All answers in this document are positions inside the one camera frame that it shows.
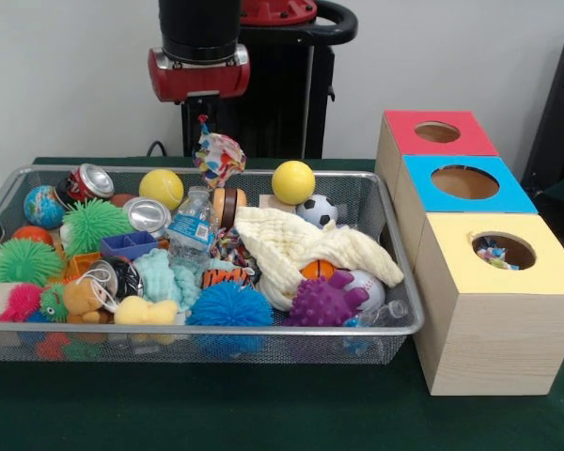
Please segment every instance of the red robot part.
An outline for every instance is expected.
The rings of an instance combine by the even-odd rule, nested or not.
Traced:
[[[318,15],[313,0],[243,0],[242,25],[280,26],[312,21]]]
[[[176,68],[161,49],[150,49],[149,73],[160,101],[182,102],[210,95],[221,99],[240,97],[248,87],[251,69],[245,50],[234,65]]]

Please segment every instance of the wooden box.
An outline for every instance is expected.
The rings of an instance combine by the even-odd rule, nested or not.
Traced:
[[[425,212],[537,213],[498,157],[403,157],[395,211],[407,257],[415,265]]]
[[[506,261],[475,253],[495,236]],[[538,215],[428,213],[415,264],[415,336],[433,395],[545,395],[564,358],[564,249]]]
[[[376,155],[376,174],[395,199],[403,155],[497,156],[497,150],[468,111],[386,111]]]

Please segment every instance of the black cable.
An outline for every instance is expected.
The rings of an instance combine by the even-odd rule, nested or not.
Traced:
[[[156,140],[149,146],[149,151],[147,152],[147,157],[152,155],[152,151],[154,150],[154,148],[161,148],[161,153],[163,153],[163,156],[164,157],[168,156],[167,151],[165,150],[165,146],[163,145],[163,143],[159,140]]]

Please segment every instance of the metal tray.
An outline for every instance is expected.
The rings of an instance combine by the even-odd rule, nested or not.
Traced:
[[[25,224],[23,202],[27,193],[42,184],[55,185],[74,166],[31,165],[7,179],[0,189],[0,242]],[[137,194],[141,178],[150,167],[105,167],[116,193]],[[194,168],[172,168],[184,185],[203,184]],[[270,194],[271,170],[247,170],[227,186],[242,188],[249,205],[259,194]],[[380,240],[398,262],[405,280],[387,289],[386,299],[404,300],[408,315],[397,327],[198,327],[117,326],[0,322],[0,361],[99,361],[99,362],[242,362],[387,364],[405,337],[423,323],[422,305],[386,186],[369,172],[315,171],[317,193],[326,194],[339,208],[340,224],[347,224]],[[285,318],[276,313],[275,324]],[[43,352],[38,353],[38,343]],[[238,353],[236,345],[246,349]]]

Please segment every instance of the yellow ball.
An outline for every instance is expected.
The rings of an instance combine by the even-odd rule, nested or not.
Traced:
[[[274,172],[272,189],[281,202],[298,205],[305,202],[315,191],[316,176],[303,162],[285,162]]]
[[[175,172],[154,169],[142,178],[140,195],[156,199],[170,210],[174,210],[184,197],[184,185]]]

